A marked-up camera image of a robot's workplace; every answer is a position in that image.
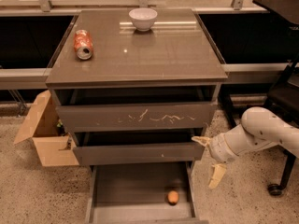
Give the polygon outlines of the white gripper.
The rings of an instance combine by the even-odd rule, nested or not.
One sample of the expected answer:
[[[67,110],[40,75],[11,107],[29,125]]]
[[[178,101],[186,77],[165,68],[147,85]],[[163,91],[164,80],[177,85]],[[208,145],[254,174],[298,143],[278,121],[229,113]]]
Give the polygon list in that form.
[[[212,139],[205,136],[193,136],[192,140],[203,147],[208,146],[211,157],[215,161],[220,162],[212,165],[213,175],[208,184],[210,189],[215,189],[226,174],[227,165],[225,163],[234,161],[237,156],[228,146],[223,133],[218,134]]]

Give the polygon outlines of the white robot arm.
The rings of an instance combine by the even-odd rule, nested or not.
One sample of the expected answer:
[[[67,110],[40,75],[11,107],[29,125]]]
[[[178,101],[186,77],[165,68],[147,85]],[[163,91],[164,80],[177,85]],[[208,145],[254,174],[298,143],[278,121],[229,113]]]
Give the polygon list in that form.
[[[210,156],[217,162],[213,165],[210,189],[219,185],[227,164],[245,153],[281,146],[299,158],[299,129],[270,110],[257,106],[247,109],[240,123],[230,131],[212,138],[193,136],[192,140],[207,147]]]

